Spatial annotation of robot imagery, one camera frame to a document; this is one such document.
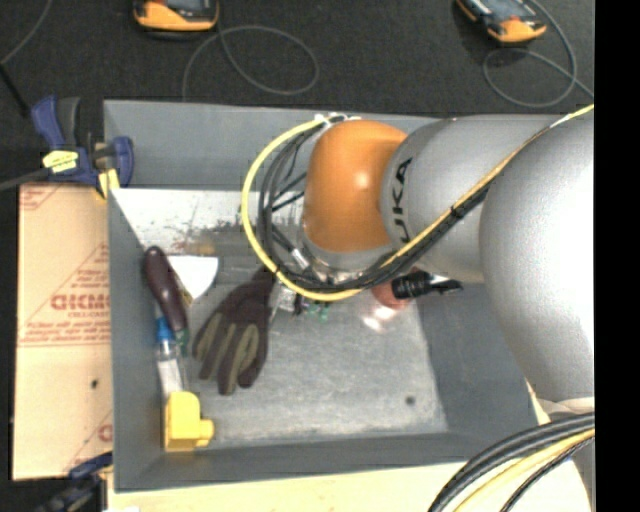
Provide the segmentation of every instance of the kuka logo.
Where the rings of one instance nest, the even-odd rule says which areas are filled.
[[[393,187],[391,189],[391,196],[393,198],[393,222],[399,228],[400,241],[405,244],[409,242],[409,231],[407,230],[407,225],[405,224],[402,196],[404,195],[405,174],[407,173],[407,169],[409,168],[411,160],[412,158],[408,158],[398,166],[398,168],[396,169],[396,181],[398,182],[397,184],[399,186],[397,188]]]

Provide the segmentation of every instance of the cardboard sheet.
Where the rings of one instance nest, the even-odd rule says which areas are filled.
[[[112,448],[106,201],[20,189],[13,478],[65,475]]]

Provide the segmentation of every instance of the orange device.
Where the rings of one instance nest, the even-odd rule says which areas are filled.
[[[501,43],[523,43],[541,36],[547,26],[522,0],[456,0],[462,12]]]
[[[145,30],[189,33],[211,30],[218,22],[217,0],[137,0],[133,17]]]

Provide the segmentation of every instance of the dark red handle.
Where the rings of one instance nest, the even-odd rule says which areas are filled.
[[[149,247],[144,253],[144,273],[153,296],[174,332],[187,327],[184,309],[175,271],[167,255],[157,246]]]

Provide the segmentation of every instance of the yellow cable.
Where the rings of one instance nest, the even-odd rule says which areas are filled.
[[[576,434],[574,436],[563,439],[562,441],[558,441],[553,445],[535,452],[528,457],[519,460],[515,464],[512,464],[508,468],[504,469],[502,472],[485,482],[483,485],[478,487],[472,494],[467,496],[467,498],[462,501],[454,512],[465,512],[465,511],[475,511],[475,510],[484,510],[481,506],[481,503],[486,500],[489,496],[495,493],[498,489],[504,488],[505,485],[512,483],[515,479],[522,477],[528,471],[534,469],[536,466],[549,462],[553,460],[555,457],[563,453],[565,450],[575,446],[582,441],[586,441],[590,437],[595,436],[595,429],[587,430],[581,434]]]
[[[507,155],[507,157],[504,158],[498,165],[496,165],[489,173],[487,173],[485,176],[483,176],[471,189],[469,189],[469,191],[467,191],[466,194],[464,194],[462,197],[460,197],[460,199],[458,199],[454,203],[452,208],[453,209],[457,209],[460,206],[462,206],[471,196],[473,196],[480,189],[482,189],[482,187],[484,187],[487,183],[489,183],[496,176],[498,176],[498,174],[500,174],[502,172],[504,167],[513,159],[513,157],[515,157],[520,151],[522,151],[523,148],[525,148],[531,142],[536,140],[538,137],[540,137],[541,135],[543,135],[547,131],[551,130],[552,128],[558,126],[559,124],[562,124],[565,121],[568,121],[569,119],[573,119],[575,117],[578,117],[578,116],[580,116],[582,114],[585,114],[585,113],[593,110],[593,108],[594,108],[594,105],[589,105],[589,106],[584,107],[584,108],[582,108],[582,109],[580,109],[580,110],[578,110],[576,112],[567,114],[566,116],[558,119],[557,121],[555,121],[551,125],[543,128],[542,130],[540,130],[537,133],[535,133],[534,135],[532,135],[529,139],[527,139],[520,146],[518,146],[515,150],[513,150],[509,155]],[[339,291],[339,292],[313,292],[311,290],[307,290],[306,288],[302,288],[301,286],[296,285],[290,279],[288,279],[287,276],[285,276],[282,273],[282,271],[280,271],[278,269],[278,266],[273,262],[273,260],[271,260],[271,258],[269,258],[269,255],[264,251],[264,249],[260,245],[260,242],[258,241],[258,239],[255,236],[253,228],[251,227],[251,219],[249,218],[249,195],[250,195],[250,192],[251,192],[251,186],[253,184],[253,181],[254,181],[256,175],[258,174],[258,171],[260,170],[260,167],[265,162],[265,160],[268,158],[268,156],[273,151],[275,151],[276,148],[278,148],[278,146],[280,146],[281,144],[284,144],[289,139],[295,137],[299,133],[305,132],[307,130],[315,128],[316,126],[318,126],[318,125],[320,125],[322,123],[325,123],[326,121],[328,121],[328,119],[329,118],[327,118],[327,117],[323,117],[323,118],[319,118],[319,119],[314,119],[313,121],[308,121],[306,123],[303,123],[301,125],[298,125],[298,126],[292,128],[291,130],[283,133],[282,135],[278,136],[273,141],[271,141],[271,143],[269,143],[260,152],[258,157],[254,160],[253,164],[249,168],[249,171],[247,173],[247,177],[245,178],[244,185],[242,187],[242,202],[241,202],[241,206],[240,206],[242,224],[243,224],[245,233],[247,235],[247,239],[249,240],[249,243],[251,244],[251,247],[255,251],[255,253],[258,256],[258,258],[260,259],[260,261],[271,272],[273,272],[276,275],[276,277],[285,286],[287,286],[288,288],[290,288],[294,292],[302,295],[303,297],[307,297],[307,298],[309,298],[311,300],[318,300],[318,301],[323,301],[323,302],[333,302],[333,301],[347,299],[349,297],[353,297],[354,295],[360,293],[362,291],[362,289],[361,288],[353,288],[353,289],[350,289],[350,290],[344,290],[344,291]],[[411,241],[409,241],[406,245],[404,245],[396,253],[394,253],[389,259],[387,259],[382,264],[382,266],[387,266],[387,265],[391,264],[397,258],[399,258],[403,254],[406,254],[408,251],[410,251],[413,247],[415,247],[418,243],[420,243],[420,241],[424,240],[424,238],[426,238],[427,236],[429,236],[429,234],[431,234],[434,230],[436,230],[442,224],[442,222],[450,215],[450,213],[451,213],[450,210],[444,211],[434,222],[431,223],[431,225],[429,225],[427,228],[425,228],[423,231],[421,231],[416,237],[414,237]]]

